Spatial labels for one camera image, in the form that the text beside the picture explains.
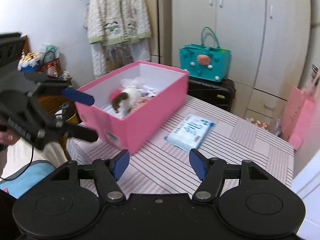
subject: blue wet wipes package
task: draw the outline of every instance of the blue wet wipes package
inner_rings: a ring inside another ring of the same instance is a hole
[[[215,123],[197,116],[188,116],[165,139],[186,152],[197,149]]]

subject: black cable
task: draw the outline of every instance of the black cable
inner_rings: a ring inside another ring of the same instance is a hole
[[[5,181],[12,181],[12,180],[15,180],[16,178],[20,177],[20,176],[27,170],[27,168],[30,167],[30,165],[31,165],[31,163],[32,163],[32,161],[33,161],[33,150],[34,150],[34,148],[33,148],[33,146],[32,146],[31,160],[30,160],[28,166],[27,166],[19,175],[15,176],[13,179],[4,179],[4,178],[2,178],[2,177],[0,177],[0,179],[3,179],[3,180],[5,180]]]

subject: teal handbag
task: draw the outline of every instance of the teal handbag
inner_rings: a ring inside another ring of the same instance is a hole
[[[204,31],[209,29],[217,43],[216,48],[204,46]],[[221,49],[217,36],[209,27],[201,32],[201,45],[190,44],[180,49],[180,66],[189,71],[189,76],[221,82],[228,74],[231,51]]]

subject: striped tablecloth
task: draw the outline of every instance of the striped tablecloth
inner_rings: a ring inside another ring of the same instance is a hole
[[[187,192],[192,195],[200,185],[189,164],[188,153],[164,140],[188,113],[216,123],[198,149],[207,158],[219,157],[231,164],[240,164],[244,159],[253,160],[291,187],[293,147],[290,144],[238,116],[188,96],[185,105],[131,156],[129,167],[118,181],[127,197],[130,193]],[[79,164],[89,164],[98,158],[113,158],[119,152],[100,139],[95,143],[70,139],[67,151]],[[237,185],[236,179],[226,180],[223,192]],[[96,193],[92,180],[81,181],[81,186]]]

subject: person's hand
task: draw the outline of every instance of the person's hand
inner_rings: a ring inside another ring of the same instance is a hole
[[[6,132],[0,132],[0,144],[13,145],[19,141],[20,136],[16,135],[12,130]]]

